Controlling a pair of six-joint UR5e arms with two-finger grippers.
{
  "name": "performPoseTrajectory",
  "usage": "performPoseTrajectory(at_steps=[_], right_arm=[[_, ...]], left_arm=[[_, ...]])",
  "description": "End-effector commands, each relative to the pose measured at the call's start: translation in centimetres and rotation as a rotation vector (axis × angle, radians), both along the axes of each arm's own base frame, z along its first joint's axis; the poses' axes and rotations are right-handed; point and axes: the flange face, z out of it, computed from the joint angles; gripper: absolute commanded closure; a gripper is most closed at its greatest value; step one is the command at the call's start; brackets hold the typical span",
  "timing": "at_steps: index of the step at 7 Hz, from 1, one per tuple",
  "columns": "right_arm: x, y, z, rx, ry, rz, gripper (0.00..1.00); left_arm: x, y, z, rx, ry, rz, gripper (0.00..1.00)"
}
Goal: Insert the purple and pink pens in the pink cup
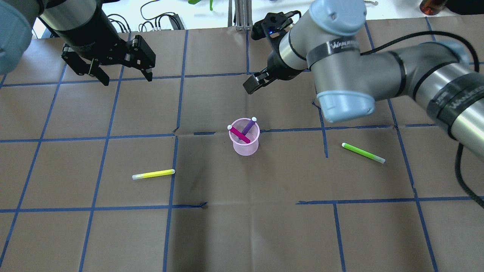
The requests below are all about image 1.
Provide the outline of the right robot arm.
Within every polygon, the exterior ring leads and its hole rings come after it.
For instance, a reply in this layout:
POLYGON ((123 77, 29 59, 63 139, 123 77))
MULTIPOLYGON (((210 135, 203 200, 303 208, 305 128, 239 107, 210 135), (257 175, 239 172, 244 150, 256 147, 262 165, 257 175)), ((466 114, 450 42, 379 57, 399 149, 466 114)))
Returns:
POLYGON ((267 14, 253 26, 252 38, 267 38, 272 52, 267 67, 244 82, 247 93, 308 69, 330 123, 371 115, 375 102, 407 95, 450 138, 483 158, 483 75, 469 67, 467 41, 361 53, 356 34, 365 23, 364 1, 315 0, 292 24, 294 14, 267 14))

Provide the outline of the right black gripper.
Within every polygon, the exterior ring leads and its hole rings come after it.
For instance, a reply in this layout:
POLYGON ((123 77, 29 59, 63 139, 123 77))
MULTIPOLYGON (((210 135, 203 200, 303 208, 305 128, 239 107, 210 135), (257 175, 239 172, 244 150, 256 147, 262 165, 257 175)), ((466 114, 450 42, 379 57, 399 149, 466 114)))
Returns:
POLYGON ((252 74, 243 83, 247 94, 253 94, 275 80, 292 80, 301 73, 301 70, 296 70, 283 61, 279 48, 283 38, 288 35, 286 29, 293 24, 292 17, 296 14, 301 18, 300 11, 270 12, 265 15, 264 19, 253 24, 252 40, 258 41, 266 38, 272 47, 272 52, 268 56, 267 67, 252 74))

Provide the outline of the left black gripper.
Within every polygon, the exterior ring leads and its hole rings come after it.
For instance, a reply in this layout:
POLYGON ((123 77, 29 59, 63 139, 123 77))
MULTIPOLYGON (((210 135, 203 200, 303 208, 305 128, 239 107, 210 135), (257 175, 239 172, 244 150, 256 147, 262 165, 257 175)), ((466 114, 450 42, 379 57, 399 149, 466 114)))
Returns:
POLYGON ((108 86, 110 77, 101 65, 123 64, 139 70, 148 82, 153 80, 156 54, 140 35, 128 42, 120 38, 101 8, 95 8, 91 18, 82 25, 62 31, 62 38, 77 56, 69 55, 64 61, 78 75, 88 74, 108 86))

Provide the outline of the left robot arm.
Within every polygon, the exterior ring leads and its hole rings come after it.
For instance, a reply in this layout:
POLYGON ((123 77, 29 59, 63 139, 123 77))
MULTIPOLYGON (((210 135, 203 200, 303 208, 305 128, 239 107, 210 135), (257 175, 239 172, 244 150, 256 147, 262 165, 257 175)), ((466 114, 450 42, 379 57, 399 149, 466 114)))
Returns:
POLYGON ((103 85, 110 78, 102 66, 123 65, 153 79, 156 54, 145 39, 136 35, 123 40, 100 0, 2 0, 1 74, 12 72, 31 43, 37 18, 64 41, 62 59, 76 74, 89 75, 103 85))

